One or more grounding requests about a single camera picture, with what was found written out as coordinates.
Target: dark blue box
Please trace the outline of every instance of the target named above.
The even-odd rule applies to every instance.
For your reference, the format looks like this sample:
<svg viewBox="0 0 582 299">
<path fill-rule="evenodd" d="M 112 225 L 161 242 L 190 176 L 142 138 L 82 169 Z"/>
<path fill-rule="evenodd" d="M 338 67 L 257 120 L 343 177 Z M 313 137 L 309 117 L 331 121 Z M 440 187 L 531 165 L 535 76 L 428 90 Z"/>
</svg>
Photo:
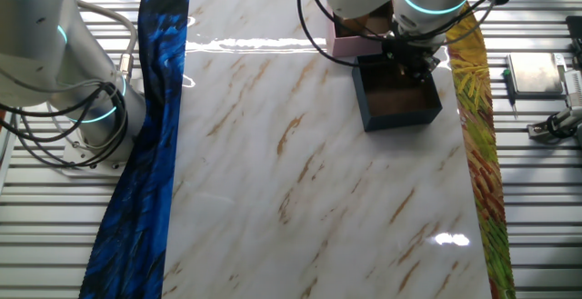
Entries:
<svg viewBox="0 0 582 299">
<path fill-rule="evenodd" d="M 386 61 L 385 65 L 354 68 L 362 122 L 366 132 L 430 124 L 443 109 L 432 76 L 424 81 L 404 74 L 400 65 L 383 55 L 359 56 L 357 64 Z"/>
</svg>

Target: white marble tabletop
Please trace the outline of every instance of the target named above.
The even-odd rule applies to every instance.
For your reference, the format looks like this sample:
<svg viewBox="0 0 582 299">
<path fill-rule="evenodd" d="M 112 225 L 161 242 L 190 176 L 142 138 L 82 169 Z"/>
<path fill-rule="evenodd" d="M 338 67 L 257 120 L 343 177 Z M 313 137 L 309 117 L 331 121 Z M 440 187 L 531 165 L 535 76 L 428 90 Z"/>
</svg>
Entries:
<svg viewBox="0 0 582 299">
<path fill-rule="evenodd" d="M 190 16 L 164 298 L 491 298 L 444 50 L 434 123 L 367 134 L 296 0 Z"/>
</svg>

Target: pink box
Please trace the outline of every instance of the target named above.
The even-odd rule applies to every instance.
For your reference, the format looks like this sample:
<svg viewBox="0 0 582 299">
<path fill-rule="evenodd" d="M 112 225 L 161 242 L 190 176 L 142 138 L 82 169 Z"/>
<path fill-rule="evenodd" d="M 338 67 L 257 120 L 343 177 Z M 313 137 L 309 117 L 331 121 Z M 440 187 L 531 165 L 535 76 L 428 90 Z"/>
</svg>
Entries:
<svg viewBox="0 0 582 299">
<path fill-rule="evenodd" d="M 388 3 L 370 13 L 366 27 L 378 35 L 385 35 L 390 30 L 392 19 L 392 5 Z M 350 57 L 361 55 L 382 54 L 382 43 L 365 39 L 361 36 L 338 35 L 342 32 L 341 26 L 328 23 L 327 52 L 333 57 Z"/>
</svg>

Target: teal light ring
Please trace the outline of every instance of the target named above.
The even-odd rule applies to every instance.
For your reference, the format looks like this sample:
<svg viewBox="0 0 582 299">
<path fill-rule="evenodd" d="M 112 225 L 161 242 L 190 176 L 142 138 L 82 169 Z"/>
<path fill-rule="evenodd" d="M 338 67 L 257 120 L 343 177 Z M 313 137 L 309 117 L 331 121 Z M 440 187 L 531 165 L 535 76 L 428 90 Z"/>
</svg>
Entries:
<svg viewBox="0 0 582 299">
<path fill-rule="evenodd" d="M 461 4 L 456 5 L 455 7 L 449 8 L 449 9 L 431 10 L 431 9 L 425 9 L 419 5 L 416 5 L 411 0 L 404 0 L 404 1 L 406 1 L 407 4 L 409 4 L 412 8 L 416 9 L 417 11 L 419 11 L 421 13 L 429 14 L 429 15 L 444 15 L 444 14 L 448 14 L 448 13 L 453 13 L 457 9 L 461 8 L 467 2 L 467 0 L 463 0 L 463 2 Z"/>
<path fill-rule="evenodd" d="M 61 35 L 65 39 L 65 45 L 66 45 L 69 42 L 69 40 L 66 38 L 65 30 L 63 30 L 63 28 L 61 27 L 61 25 L 57 26 L 56 29 L 58 30 L 58 32 L 61 33 Z"/>
<path fill-rule="evenodd" d="M 126 88 L 126 87 L 127 87 L 127 85 L 125 84 L 125 78 L 124 78 L 124 92 L 121 94 L 122 96 L 125 96 L 125 88 Z M 117 109 L 117 107 L 113 107 L 113 108 L 111 108 L 111 110 L 110 110 L 110 111 L 109 111 L 107 114 L 105 114 L 105 115 L 102 115 L 102 116 L 100 116 L 100 117 L 97 117 L 97 118 L 94 118 L 94 119 L 92 119 L 92 120 L 83 121 L 83 122 L 81 122 L 81 123 L 87 123 L 87 124 L 89 124 L 89 123 L 99 122 L 99 121 L 101 121 L 102 119 L 104 119 L 104 118 L 107 118 L 109 115 L 111 115 L 111 114 L 112 114 L 112 113 L 113 113 L 113 112 L 114 112 L 116 109 Z M 70 119 L 72 122 L 75 122 L 75 123 L 77 122 L 77 120 L 74 120 L 73 118 L 69 118 L 69 119 Z"/>
</svg>

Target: metal grating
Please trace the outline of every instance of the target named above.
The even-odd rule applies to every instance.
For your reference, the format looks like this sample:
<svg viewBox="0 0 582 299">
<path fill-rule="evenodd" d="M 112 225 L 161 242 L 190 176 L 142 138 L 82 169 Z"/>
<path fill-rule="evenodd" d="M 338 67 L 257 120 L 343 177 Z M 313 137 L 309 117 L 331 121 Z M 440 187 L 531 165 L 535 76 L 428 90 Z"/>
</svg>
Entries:
<svg viewBox="0 0 582 299">
<path fill-rule="evenodd" d="M 140 0 L 86 1 L 137 21 Z M 117 62 L 129 33 L 102 16 L 82 14 Z M 574 140 L 541 145 L 529 141 L 526 133 L 527 124 L 542 121 L 565 105 L 517 101 L 515 120 L 501 77 L 509 52 L 556 52 L 571 60 L 567 15 L 582 15 L 582 0 L 513 0 L 497 8 L 482 27 L 491 67 L 511 255 L 522 299 L 582 298 L 578 281 L 582 278 L 582 152 Z M 139 81 L 139 60 L 135 61 L 134 76 Z M 48 121 L 33 121 L 36 132 L 56 132 Z M 64 144 L 50 148 L 62 154 Z M 39 164 L 16 143 L 0 195 L 0 298 L 78 296 L 115 182 L 115 178 L 70 179 Z"/>
</svg>

